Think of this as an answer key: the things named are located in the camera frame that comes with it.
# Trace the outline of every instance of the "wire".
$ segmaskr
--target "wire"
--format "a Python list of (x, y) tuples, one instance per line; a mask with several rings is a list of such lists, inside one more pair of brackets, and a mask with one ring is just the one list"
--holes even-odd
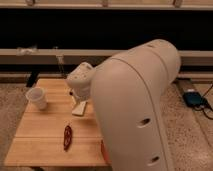
[(213, 88), (213, 84), (209, 87), (209, 89), (203, 94), (203, 96), (202, 97), (205, 97), (208, 93), (209, 93), (209, 91), (211, 90)]
[(208, 118), (209, 120), (213, 120), (213, 117), (210, 117), (210, 116), (207, 114), (207, 112), (205, 111), (205, 108), (202, 109), (202, 111), (203, 111), (203, 114), (204, 114), (204, 116), (205, 116), (206, 118)]

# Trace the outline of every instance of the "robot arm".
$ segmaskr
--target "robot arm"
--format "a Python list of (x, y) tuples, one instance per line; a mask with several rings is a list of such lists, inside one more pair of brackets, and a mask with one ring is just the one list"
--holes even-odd
[(96, 69), (91, 98), (114, 171), (174, 170), (159, 102), (179, 68), (176, 48), (154, 40)]
[(90, 84), (95, 73), (95, 68), (87, 62), (81, 63), (67, 77), (67, 84), (72, 88), (72, 93), (77, 102), (90, 98)]

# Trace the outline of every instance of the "paper cup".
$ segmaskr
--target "paper cup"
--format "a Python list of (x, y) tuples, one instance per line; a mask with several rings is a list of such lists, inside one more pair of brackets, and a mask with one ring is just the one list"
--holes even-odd
[(26, 98), (29, 102), (33, 103), (39, 110), (47, 107), (45, 92), (40, 87), (31, 88), (26, 93)]

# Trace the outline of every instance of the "red object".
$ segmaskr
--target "red object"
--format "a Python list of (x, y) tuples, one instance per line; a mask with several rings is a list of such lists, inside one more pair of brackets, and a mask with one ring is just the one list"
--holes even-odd
[(107, 153), (106, 148), (105, 148), (105, 146), (104, 146), (103, 140), (101, 140), (101, 153), (102, 153), (102, 156), (103, 156), (105, 162), (106, 162), (108, 165), (110, 165), (109, 156), (108, 156), (108, 153)]
[(72, 143), (72, 128), (67, 125), (64, 130), (64, 150), (67, 151)]

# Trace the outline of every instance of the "speckled floor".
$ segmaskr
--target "speckled floor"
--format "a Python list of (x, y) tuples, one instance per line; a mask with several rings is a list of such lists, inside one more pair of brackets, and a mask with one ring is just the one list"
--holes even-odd
[[(209, 85), (196, 85), (200, 92)], [(3, 161), (9, 149), (17, 125), (26, 107), (24, 84), (0, 84), (0, 170), (30, 171), (25, 167), (4, 167)], [(208, 95), (213, 98), (213, 90)], [(213, 170), (213, 121), (201, 112), (194, 112), (183, 103), (175, 84), (161, 98), (162, 115), (176, 171)], [(47, 171), (94, 171), (95, 168), (45, 168)], [(108, 171), (97, 168), (96, 171)]]

